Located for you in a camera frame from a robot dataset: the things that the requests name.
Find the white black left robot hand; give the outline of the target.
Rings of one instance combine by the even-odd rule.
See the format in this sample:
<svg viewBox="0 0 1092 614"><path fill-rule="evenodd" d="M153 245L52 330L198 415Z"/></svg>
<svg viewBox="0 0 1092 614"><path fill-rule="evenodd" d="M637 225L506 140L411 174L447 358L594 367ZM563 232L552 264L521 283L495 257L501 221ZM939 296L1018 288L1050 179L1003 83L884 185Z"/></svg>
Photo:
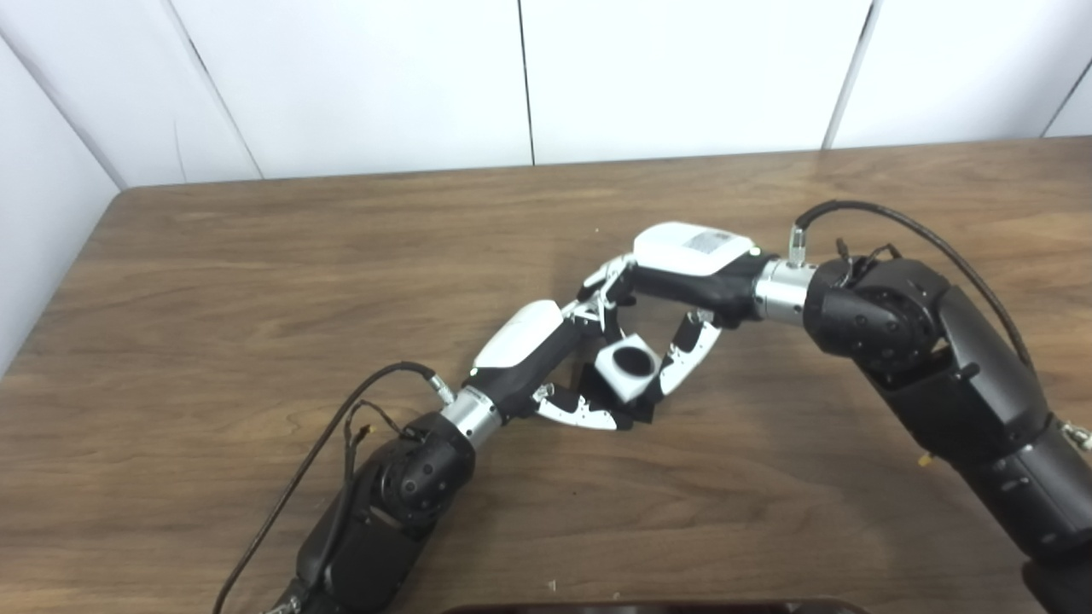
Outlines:
<svg viewBox="0 0 1092 614"><path fill-rule="evenodd" d="M549 382L549 375L586 339L604 338L590 302L531 302L518 310L474 358L465 387L489 402L507 425L534 414L584 429L630 430L632 417L587 395Z"/></svg>

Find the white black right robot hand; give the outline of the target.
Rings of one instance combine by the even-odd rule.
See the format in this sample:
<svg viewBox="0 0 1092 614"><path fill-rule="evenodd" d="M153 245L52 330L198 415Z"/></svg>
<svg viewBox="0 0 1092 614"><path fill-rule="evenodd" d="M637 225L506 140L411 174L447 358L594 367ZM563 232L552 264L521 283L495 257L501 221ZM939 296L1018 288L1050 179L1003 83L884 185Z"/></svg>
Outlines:
<svg viewBox="0 0 1092 614"><path fill-rule="evenodd" d="M778 262L750 238L714 227L672 221L644 229L631 252L602 264L577 294L603 318L597 383L620 408L658 404L707 361L723 330L764 318L759 282ZM664 356L621 330L617 311L638 295L689 307Z"/></svg>

